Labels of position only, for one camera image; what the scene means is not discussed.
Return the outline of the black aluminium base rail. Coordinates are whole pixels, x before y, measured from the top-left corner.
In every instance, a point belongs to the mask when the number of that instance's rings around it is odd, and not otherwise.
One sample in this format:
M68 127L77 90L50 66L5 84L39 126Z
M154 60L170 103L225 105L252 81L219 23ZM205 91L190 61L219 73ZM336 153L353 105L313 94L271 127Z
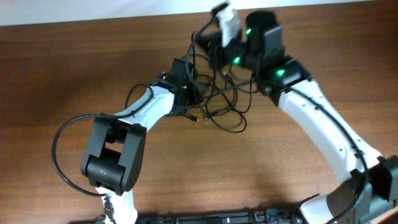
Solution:
M169 214L138 216L138 224L304 224L307 221L298 211L288 208L246 210L240 212Z

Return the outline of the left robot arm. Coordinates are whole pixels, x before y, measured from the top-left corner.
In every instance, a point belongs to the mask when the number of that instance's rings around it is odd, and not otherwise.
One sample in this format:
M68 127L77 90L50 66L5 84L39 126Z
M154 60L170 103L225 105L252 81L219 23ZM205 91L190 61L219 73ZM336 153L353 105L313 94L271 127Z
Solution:
M147 132L162 117L180 116L201 100L194 65L175 58L170 71L146 85L145 93L112 118L95 118L81 173L103 202L102 223L135 223L132 188L141 172Z

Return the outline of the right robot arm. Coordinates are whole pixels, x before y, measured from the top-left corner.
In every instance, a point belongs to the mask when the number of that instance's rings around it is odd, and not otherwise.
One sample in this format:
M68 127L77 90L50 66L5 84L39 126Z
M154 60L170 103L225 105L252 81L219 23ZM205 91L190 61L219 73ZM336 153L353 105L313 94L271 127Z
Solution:
M273 12L250 13L245 30L235 11L214 12L211 24L219 31L199 30L193 45L217 68L249 69L258 90L305 131L339 182L334 191L301 202L288 222L367 223L397 207L397 157L386 158L364 141L311 74L285 54L282 28Z

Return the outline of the black cable gold plug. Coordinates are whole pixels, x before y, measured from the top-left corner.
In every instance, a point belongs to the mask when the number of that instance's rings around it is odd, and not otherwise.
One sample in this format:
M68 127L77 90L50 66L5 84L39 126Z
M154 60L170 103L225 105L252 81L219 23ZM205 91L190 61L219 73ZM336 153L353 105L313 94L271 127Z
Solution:
M238 134L248 128L246 115L252 109L254 95L254 76L241 83L235 82L229 73L223 74L225 81L219 85L215 77L211 77L206 87L204 102L200 109L204 119L213 123L218 129Z

